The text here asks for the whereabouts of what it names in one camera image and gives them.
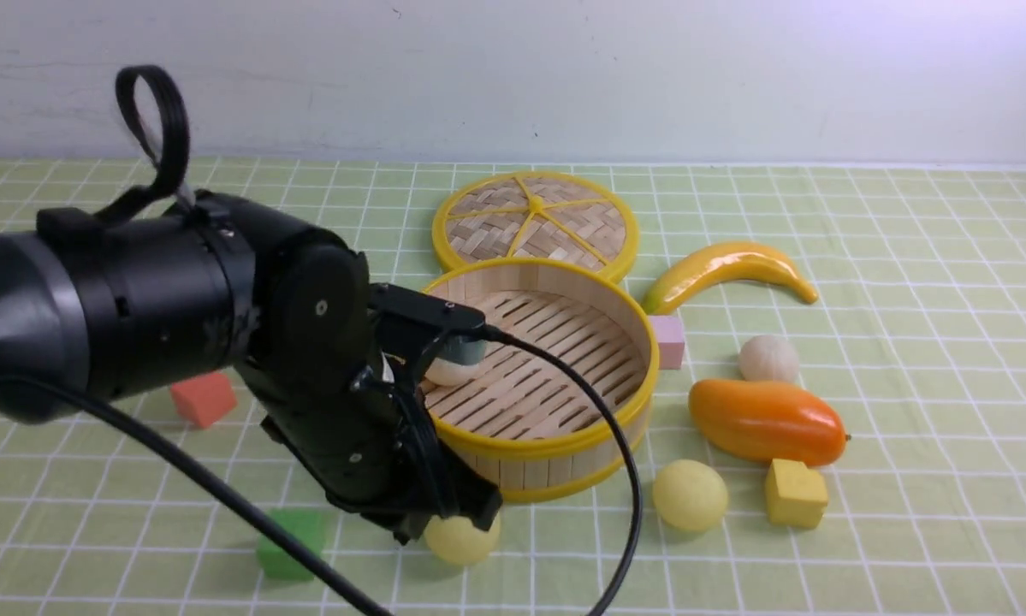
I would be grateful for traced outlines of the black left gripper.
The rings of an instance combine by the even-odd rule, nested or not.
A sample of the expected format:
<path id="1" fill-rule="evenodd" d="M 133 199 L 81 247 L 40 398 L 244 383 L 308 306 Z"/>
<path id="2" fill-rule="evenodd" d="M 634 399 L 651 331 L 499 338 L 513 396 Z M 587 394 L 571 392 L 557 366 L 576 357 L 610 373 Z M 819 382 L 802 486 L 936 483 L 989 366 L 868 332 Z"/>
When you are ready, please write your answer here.
<path id="1" fill-rule="evenodd" d="M 266 410 L 263 429 L 316 479 L 326 500 L 416 541 L 433 518 L 492 529 L 500 489 L 436 433 L 406 373 L 372 352 L 351 370 L 297 356 L 236 365 Z"/>

